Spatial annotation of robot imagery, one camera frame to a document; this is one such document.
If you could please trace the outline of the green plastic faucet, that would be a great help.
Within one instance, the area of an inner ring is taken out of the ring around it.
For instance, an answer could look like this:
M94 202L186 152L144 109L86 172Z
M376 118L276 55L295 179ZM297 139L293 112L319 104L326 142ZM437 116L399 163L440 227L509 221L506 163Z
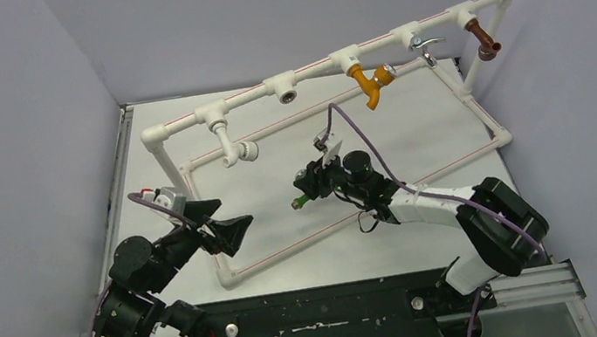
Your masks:
M311 198L309 196L307 196L306 194L302 195L302 196L298 196L297 198L294 198L291 202L291 207L294 210L300 210L304 207L304 205L308 202L311 201Z

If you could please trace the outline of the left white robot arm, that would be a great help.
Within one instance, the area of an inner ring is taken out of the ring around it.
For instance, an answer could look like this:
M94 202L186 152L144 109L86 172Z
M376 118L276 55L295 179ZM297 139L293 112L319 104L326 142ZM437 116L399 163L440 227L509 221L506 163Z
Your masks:
M166 304L158 296L197 251L237 254L254 218L215 220L221 204L218 199L150 203L174 229L154 242L137 235L118 245L111 280L95 304L87 337L216 337L201 307L181 299Z

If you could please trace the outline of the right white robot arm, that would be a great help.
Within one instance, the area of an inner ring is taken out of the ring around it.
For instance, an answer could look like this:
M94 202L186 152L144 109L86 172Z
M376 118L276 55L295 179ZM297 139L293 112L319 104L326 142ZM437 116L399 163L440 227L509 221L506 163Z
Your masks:
M440 278L438 300L461 311L473 292L498 276L516 277L533 256L544 256L542 241L550 224L517 192L496 177L460 189L418 187L383 175L366 151L352 151L329 163L308 162L292 185L305 203L336 196L388 224L427 223L459 229L470 251L448 265Z

